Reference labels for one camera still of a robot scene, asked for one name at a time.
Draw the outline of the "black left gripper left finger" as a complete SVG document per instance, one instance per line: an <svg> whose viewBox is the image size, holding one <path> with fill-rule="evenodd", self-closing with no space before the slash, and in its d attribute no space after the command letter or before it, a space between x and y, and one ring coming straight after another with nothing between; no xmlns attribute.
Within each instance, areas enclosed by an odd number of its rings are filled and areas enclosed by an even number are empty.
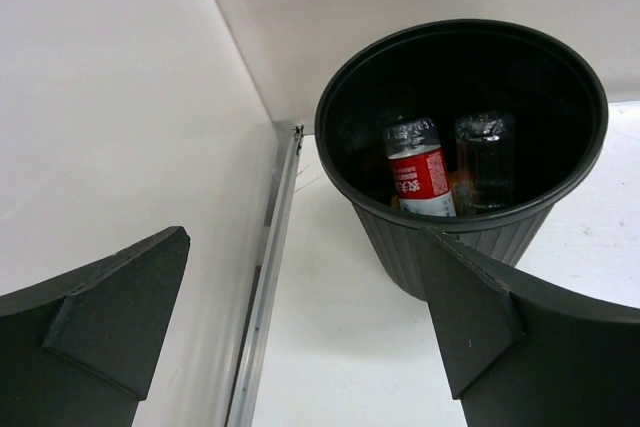
<svg viewBox="0 0 640 427"><path fill-rule="evenodd" d="M169 227L2 296L2 425L132 425L189 250L186 230Z"/></svg>

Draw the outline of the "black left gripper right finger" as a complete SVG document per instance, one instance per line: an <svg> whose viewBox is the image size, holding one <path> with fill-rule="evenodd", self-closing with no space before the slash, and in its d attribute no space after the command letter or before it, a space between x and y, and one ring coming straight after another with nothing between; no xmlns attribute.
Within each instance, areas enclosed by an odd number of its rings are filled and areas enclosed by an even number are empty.
<svg viewBox="0 0 640 427"><path fill-rule="evenodd" d="M469 426L636 426L639 311L546 282L434 228L421 274Z"/></svg>

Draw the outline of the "red label clear bottle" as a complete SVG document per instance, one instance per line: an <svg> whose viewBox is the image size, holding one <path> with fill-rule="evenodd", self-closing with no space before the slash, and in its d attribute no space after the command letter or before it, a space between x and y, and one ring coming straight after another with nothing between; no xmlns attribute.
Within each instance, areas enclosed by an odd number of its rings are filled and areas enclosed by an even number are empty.
<svg viewBox="0 0 640 427"><path fill-rule="evenodd" d="M435 123L425 117L394 125L384 131L383 139L400 208L422 216L455 217Z"/></svg>

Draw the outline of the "clear unlabelled plastic bottle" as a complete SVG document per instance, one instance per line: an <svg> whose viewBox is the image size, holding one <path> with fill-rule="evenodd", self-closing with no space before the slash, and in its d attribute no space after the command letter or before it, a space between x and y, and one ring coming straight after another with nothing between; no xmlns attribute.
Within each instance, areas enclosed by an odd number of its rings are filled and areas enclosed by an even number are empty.
<svg viewBox="0 0 640 427"><path fill-rule="evenodd" d="M454 123L457 170L474 189L468 215L505 210L515 202L515 118L500 111L469 114Z"/></svg>

